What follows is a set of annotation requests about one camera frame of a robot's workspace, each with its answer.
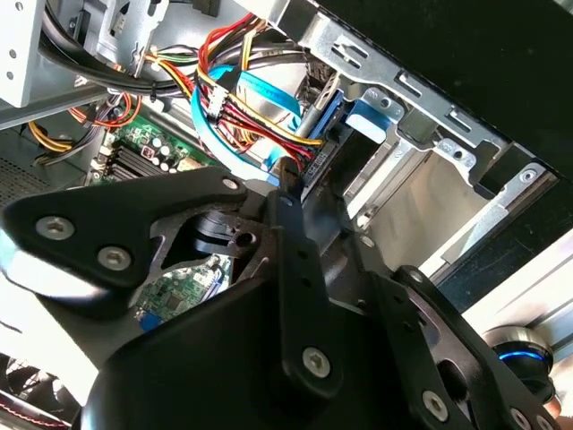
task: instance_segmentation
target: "yellow wire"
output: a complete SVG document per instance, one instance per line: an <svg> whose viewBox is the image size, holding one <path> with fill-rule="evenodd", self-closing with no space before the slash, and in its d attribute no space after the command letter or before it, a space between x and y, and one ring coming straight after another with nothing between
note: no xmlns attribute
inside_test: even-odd
<svg viewBox="0 0 573 430"><path fill-rule="evenodd" d="M71 144L56 142L45 136L33 121L29 122L29 126L31 133L36 138L36 140L49 150L54 152L66 152L72 148Z"/></svg>
<svg viewBox="0 0 573 430"><path fill-rule="evenodd" d="M179 76L177 76L177 73L175 73L173 70L171 70L171 67L169 65L167 65L166 62L164 62L163 60L161 60L159 58L156 58L155 56L146 56L145 58L148 61L151 61L152 63L156 63L163 70L165 70L169 74L169 76L171 76L171 78L173 78L173 80L179 84L179 86L181 87L181 89L185 93L185 95L187 97L189 97L189 99L191 98L192 94L189 91L189 89L187 88L187 85L185 85L183 83L183 81L181 81Z"/></svg>
<svg viewBox="0 0 573 430"><path fill-rule="evenodd" d="M205 72L203 72L200 67L197 67L197 73L209 85L211 85L211 86L217 86L218 85L209 76L207 76L207 74ZM312 146L322 145L322 141L320 141L320 140L305 139L303 137L295 136L294 134L290 133L289 131L285 130L284 128L279 127L278 125L276 125L275 123L273 123L269 119L267 119L264 116L262 116L261 114L259 114L256 110L254 110L251 107L249 107L248 105L244 104L244 102L242 100L240 100L235 94L229 93L228 97L231 100L233 100L241 109L245 110L250 116L252 116L252 117L256 118L257 120L259 120L260 122L264 123L272 131L274 131L277 134L280 134L281 136L285 137L289 141L298 142L298 143L301 143L302 145L312 145Z"/></svg>

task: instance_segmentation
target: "screw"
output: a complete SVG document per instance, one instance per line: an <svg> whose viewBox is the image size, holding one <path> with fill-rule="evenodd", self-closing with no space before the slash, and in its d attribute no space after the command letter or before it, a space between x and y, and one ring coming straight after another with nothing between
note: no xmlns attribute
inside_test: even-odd
<svg viewBox="0 0 573 430"><path fill-rule="evenodd" d="M119 246L106 246L99 251L98 261L111 271L124 271L132 264L132 257Z"/></svg>
<svg viewBox="0 0 573 430"><path fill-rule="evenodd" d="M370 239L368 236L362 236L361 239L362 243L368 246L369 248L374 248L376 246L376 244L374 244L374 241Z"/></svg>
<svg viewBox="0 0 573 430"><path fill-rule="evenodd" d="M519 179L521 179L521 182L528 184L531 181L533 181L536 176L537 176L537 172L535 170L533 170L532 168L529 168L528 170L526 170L525 172L523 172L519 176Z"/></svg>
<svg viewBox="0 0 573 430"><path fill-rule="evenodd" d="M356 219L356 225L358 226L358 228L365 228L366 225L368 224L368 221L370 221L370 217L368 215L366 214L360 215Z"/></svg>
<svg viewBox="0 0 573 430"><path fill-rule="evenodd" d="M446 422L448 419L448 408L444 400L433 391L424 391L422 393L423 405L430 411L434 417L441 423Z"/></svg>
<svg viewBox="0 0 573 430"><path fill-rule="evenodd" d="M410 276L416 282L423 282L423 276L418 271L410 271Z"/></svg>
<svg viewBox="0 0 573 430"><path fill-rule="evenodd" d="M232 179L225 178L223 179L223 184L232 190L237 190L239 188L239 184Z"/></svg>
<svg viewBox="0 0 573 430"><path fill-rule="evenodd" d="M531 424L529 424L525 415L523 415L519 410L511 408L511 416L515 419L517 425L523 430L531 430Z"/></svg>
<svg viewBox="0 0 573 430"><path fill-rule="evenodd" d="M293 205L293 202L288 197L285 197L284 195L280 196L280 201L282 201L286 206L292 206Z"/></svg>
<svg viewBox="0 0 573 430"><path fill-rule="evenodd" d="M553 430L552 425L549 424L549 422L541 415L537 416L537 424L542 428L542 430Z"/></svg>
<svg viewBox="0 0 573 430"><path fill-rule="evenodd" d="M330 374L330 361L322 351L308 347L303 351L303 363L311 374L324 379Z"/></svg>
<svg viewBox="0 0 573 430"><path fill-rule="evenodd" d="M75 233L72 222L61 217L45 217L36 223L36 231L39 235L50 240L65 240Z"/></svg>

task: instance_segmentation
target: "metal frame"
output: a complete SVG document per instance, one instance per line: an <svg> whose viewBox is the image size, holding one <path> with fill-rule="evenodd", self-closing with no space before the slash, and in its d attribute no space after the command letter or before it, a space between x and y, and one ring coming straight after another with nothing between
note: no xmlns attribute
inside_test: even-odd
<svg viewBox="0 0 573 430"><path fill-rule="evenodd" d="M45 0L9 0L2 7L0 99L22 108L30 100Z"/></svg>

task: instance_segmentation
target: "hole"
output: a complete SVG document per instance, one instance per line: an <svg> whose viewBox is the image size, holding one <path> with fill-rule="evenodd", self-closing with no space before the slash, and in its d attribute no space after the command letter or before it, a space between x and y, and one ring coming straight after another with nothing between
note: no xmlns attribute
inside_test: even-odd
<svg viewBox="0 0 573 430"><path fill-rule="evenodd" d="M243 233L242 235L239 235L235 243L240 248L244 248L245 246L253 244L255 240L256 238L253 233Z"/></svg>
<svg viewBox="0 0 573 430"><path fill-rule="evenodd" d="M410 76L408 73L400 72L394 81L402 85L406 90L409 90L410 93L412 93L415 97L422 97L422 92L418 90L414 85L412 85L412 83L408 81L409 79Z"/></svg>
<svg viewBox="0 0 573 430"><path fill-rule="evenodd" d="M453 107L449 113L446 115L446 118L449 119L454 125L457 125L459 129L466 133L470 133L472 131L472 127L466 124L463 119L461 118L463 114L459 112L455 107Z"/></svg>
<svg viewBox="0 0 573 430"><path fill-rule="evenodd" d="M456 403L467 400L466 379L459 371L458 367L449 360L442 360L438 363L438 372L449 397Z"/></svg>

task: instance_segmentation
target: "capacitor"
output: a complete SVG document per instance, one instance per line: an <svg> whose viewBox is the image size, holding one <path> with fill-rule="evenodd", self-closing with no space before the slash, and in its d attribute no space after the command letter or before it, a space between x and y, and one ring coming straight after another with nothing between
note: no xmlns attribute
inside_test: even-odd
<svg viewBox="0 0 573 430"><path fill-rule="evenodd" d="M171 146L170 145L163 145L159 150L161 155L168 156L171 153Z"/></svg>
<svg viewBox="0 0 573 430"><path fill-rule="evenodd" d="M163 146L163 139L161 139L160 137L154 137L153 139L151 139L151 144L155 147L155 148L161 148Z"/></svg>

